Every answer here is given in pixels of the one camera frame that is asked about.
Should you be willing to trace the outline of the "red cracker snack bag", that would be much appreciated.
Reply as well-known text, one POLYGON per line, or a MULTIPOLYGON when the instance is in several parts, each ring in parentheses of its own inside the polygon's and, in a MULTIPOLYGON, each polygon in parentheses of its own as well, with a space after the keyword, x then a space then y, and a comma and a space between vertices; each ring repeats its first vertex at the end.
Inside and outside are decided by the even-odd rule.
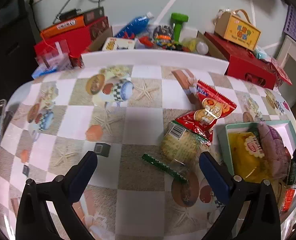
POLYGON ((196 89, 200 109, 176 118, 175 122, 211 143, 217 120, 231 114, 237 105, 203 81, 197 82, 196 89))

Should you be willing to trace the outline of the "pink swiss roll packet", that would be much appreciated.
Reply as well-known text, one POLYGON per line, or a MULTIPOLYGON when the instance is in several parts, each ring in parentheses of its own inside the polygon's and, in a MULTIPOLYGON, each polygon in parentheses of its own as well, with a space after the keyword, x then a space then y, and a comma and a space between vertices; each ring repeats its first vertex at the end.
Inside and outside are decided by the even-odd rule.
POLYGON ((279 133, 265 122, 257 125, 260 142, 273 179, 284 179, 289 172, 291 155, 279 133))

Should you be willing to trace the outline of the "white green snack packet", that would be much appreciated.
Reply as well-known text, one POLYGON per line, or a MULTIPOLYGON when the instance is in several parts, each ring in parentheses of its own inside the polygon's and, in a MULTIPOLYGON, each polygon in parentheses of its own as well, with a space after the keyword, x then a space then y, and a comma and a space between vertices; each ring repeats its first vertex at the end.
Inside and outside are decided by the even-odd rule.
POLYGON ((291 159, 288 176, 285 180, 287 188, 296 189, 296 163, 294 159, 291 159))

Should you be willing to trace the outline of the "beige barcode snack packet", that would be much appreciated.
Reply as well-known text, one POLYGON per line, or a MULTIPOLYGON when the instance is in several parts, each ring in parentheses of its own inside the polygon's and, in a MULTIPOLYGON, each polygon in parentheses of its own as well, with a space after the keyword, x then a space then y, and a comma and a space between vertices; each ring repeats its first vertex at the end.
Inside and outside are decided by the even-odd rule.
POLYGON ((276 202, 278 205, 282 204, 285 198, 285 193, 287 190, 286 184, 282 180, 274 180, 272 182, 273 192, 276 197, 276 202))

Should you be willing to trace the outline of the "red box stack left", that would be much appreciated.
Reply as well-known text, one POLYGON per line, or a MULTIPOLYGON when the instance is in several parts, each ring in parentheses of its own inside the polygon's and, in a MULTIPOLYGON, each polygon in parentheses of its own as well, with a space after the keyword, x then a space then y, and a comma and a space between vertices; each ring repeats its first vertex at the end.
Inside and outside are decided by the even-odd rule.
POLYGON ((108 17, 104 16, 85 27, 67 31, 50 38, 41 37, 42 41, 40 42, 45 42, 47 45, 53 45, 57 41, 66 40, 70 50, 70 56, 77 58, 108 28, 108 17))

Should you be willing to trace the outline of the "yellow transparent snack packet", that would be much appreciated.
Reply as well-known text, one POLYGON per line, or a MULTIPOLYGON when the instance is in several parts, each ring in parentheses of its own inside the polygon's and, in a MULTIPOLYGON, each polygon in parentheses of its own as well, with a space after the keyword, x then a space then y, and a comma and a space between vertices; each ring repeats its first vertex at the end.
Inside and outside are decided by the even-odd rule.
POLYGON ((235 175, 245 181, 260 183, 265 175, 265 154, 252 132, 229 133, 229 146, 235 175))

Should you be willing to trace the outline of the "red gold snack packet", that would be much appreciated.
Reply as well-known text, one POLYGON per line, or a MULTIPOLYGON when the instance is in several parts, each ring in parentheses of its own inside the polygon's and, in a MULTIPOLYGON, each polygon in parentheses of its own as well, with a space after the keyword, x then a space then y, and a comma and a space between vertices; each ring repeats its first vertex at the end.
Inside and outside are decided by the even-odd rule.
POLYGON ((296 190, 292 188, 286 189, 285 195, 283 197, 282 206, 281 206, 282 212, 286 212, 290 209, 290 206, 292 204, 292 201, 295 195, 295 191, 296 190))

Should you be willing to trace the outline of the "round cake clear green packet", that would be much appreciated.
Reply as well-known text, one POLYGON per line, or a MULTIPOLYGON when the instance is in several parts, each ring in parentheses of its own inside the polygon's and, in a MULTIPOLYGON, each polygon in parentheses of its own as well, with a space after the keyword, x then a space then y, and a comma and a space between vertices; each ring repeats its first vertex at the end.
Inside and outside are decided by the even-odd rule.
POLYGON ((204 136, 173 120, 168 124, 158 152, 146 152, 142 159, 184 184, 188 182, 188 174, 194 169, 201 152, 210 146, 211 142, 204 136))

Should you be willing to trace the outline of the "clear round ball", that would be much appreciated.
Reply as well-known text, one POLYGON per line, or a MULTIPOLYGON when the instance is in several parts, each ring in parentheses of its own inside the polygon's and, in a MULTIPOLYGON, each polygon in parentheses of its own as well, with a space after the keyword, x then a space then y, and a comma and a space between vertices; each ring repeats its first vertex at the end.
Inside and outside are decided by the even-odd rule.
POLYGON ((206 55, 209 52, 209 47, 204 42, 197 42, 196 43, 196 52, 199 55, 206 55))

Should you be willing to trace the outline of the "black cabinet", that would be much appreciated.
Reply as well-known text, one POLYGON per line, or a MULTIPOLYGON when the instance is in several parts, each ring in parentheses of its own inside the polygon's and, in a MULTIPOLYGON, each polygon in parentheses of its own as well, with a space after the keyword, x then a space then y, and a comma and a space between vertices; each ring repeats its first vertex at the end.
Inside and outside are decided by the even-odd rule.
POLYGON ((10 99, 32 81, 36 69, 35 39, 25 0, 9 0, 0 9, 0 99, 10 99))

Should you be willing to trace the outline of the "green dumbbell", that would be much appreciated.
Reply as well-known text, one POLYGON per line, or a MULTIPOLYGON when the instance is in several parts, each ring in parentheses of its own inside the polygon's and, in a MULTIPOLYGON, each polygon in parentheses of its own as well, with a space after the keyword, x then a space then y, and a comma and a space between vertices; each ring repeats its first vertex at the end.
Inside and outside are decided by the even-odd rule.
POLYGON ((171 22, 173 24, 173 40, 178 42, 180 38, 181 29, 183 24, 188 22, 188 15, 173 12, 171 14, 171 22))

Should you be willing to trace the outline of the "large red gift box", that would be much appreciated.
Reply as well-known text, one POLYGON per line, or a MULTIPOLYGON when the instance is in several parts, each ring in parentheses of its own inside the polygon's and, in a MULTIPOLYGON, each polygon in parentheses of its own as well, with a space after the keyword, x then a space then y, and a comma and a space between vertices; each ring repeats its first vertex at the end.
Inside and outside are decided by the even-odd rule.
POLYGON ((216 34, 206 32, 204 37, 209 42, 209 55, 228 61, 226 75, 267 89, 275 87, 276 74, 272 72, 268 63, 257 59, 251 51, 216 34))

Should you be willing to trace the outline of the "blue bead bottle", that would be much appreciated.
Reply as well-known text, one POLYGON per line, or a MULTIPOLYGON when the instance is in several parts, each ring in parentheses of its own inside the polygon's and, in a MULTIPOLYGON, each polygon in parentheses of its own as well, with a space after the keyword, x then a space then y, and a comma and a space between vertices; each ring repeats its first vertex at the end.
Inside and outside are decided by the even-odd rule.
POLYGON ((138 34, 147 29, 150 20, 153 18, 154 16, 151 12, 147 12, 143 16, 138 16, 125 25, 114 37, 133 40, 138 34))

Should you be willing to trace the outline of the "clear plastic box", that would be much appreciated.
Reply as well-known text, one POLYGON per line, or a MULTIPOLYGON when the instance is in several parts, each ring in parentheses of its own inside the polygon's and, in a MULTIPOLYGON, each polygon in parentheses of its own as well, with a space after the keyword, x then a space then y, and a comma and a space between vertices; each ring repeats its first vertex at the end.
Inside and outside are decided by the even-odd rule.
POLYGON ((34 46, 36 61, 45 71, 54 70, 55 72, 72 69, 72 63, 69 58, 70 50, 66 40, 55 42, 53 45, 47 45, 40 42, 34 46))

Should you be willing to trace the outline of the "checkered patterned tablecloth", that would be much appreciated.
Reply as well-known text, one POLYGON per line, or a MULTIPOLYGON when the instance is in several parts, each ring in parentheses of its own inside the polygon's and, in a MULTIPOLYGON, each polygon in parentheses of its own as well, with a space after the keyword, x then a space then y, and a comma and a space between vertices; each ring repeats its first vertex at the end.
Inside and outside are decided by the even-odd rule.
POLYGON ((99 142, 109 152, 74 209, 97 239, 201 239, 222 210, 198 166, 192 190, 141 158, 157 154, 169 123, 194 110, 175 78, 201 80, 236 104, 215 131, 243 121, 280 122, 293 151, 296 121, 275 91, 199 67, 88 67, 36 79, 0 146, 0 229, 13 237, 17 204, 27 179, 65 174, 99 142))

